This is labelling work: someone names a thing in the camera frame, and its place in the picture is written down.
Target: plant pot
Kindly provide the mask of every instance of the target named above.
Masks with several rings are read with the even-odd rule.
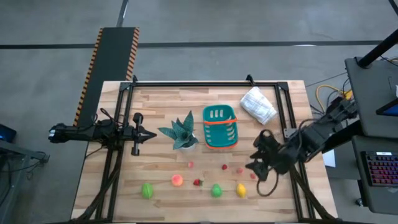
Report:
[[[195,143],[195,144],[193,144],[193,145],[191,145],[189,147],[181,147],[181,148],[179,148],[177,150],[191,151],[191,150],[194,150],[196,148],[197,144],[198,143]]]

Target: yellow black hazard stripe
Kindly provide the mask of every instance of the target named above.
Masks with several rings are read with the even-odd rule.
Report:
[[[100,45],[100,40],[101,40],[101,37],[102,37],[102,32],[103,32],[103,29],[101,28],[101,29],[99,30],[99,33],[98,33],[98,36],[97,36],[97,41],[95,42],[95,45],[94,45],[93,56],[91,57],[91,62],[90,62],[90,66],[89,66],[89,68],[88,68],[88,72],[87,72],[87,75],[86,75],[85,84],[83,85],[83,90],[81,91],[81,96],[80,96],[80,100],[79,100],[79,105],[77,106],[76,115],[75,115],[75,120],[74,120],[74,122],[73,122],[73,125],[74,125],[74,126],[77,126],[77,122],[78,122],[78,120],[79,120],[79,116],[80,116],[81,109],[82,109],[82,106],[83,106],[83,101],[85,100],[85,95],[86,95],[86,92],[87,92],[87,86],[88,86],[88,82],[89,82],[89,80],[90,80],[91,71],[92,71],[93,66],[94,66],[94,61],[95,61],[95,57],[96,57],[96,55],[97,55],[98,46]]]
[[[134,61],[136,60],[136,55],[137,55],[138,37],[139,37],[139,29],[136,27],[134,29],[134,34],[132,37],[129,63],[127,65],[127,74],[126,74],[127,81],[132,80],[132,69],[134,68]]]

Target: green fruit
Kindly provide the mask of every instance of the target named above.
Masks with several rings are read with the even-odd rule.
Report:
[[[144,183],[141,188],[142,197],[145,199],[150,199],[154,194],[154,189],[151,184]]]
[[[220,197],[223,194],[223,190],[218,184],[213,185],[211,188],[211,196],[213,197]]]

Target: yellow cable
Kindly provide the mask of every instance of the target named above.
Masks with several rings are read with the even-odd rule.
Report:
[[[334,86],[331,86],[331,85],[320,85],[320,86],[317,87],[317,90],[316,90],[316,92],[315,92],[315,96],[317,97],[317,101],[318,101],[319,105],[321,106],[322,111],[325,112],[325,107],[323,106],[322,102],[321,102],[320,99],[319,99],[319,89],[322,88],[322,87],[331,88],[332,90],[338,91],[338,92],[341,93],[342,95],[344,95],[344,92],[341,91],[341,90],[339,90],[339,89],[337,89],[337,88],[334,87]]]

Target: keyboard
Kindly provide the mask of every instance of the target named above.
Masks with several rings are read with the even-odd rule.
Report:
[[[398,154],[363,152],[370,186],[398,187]]]

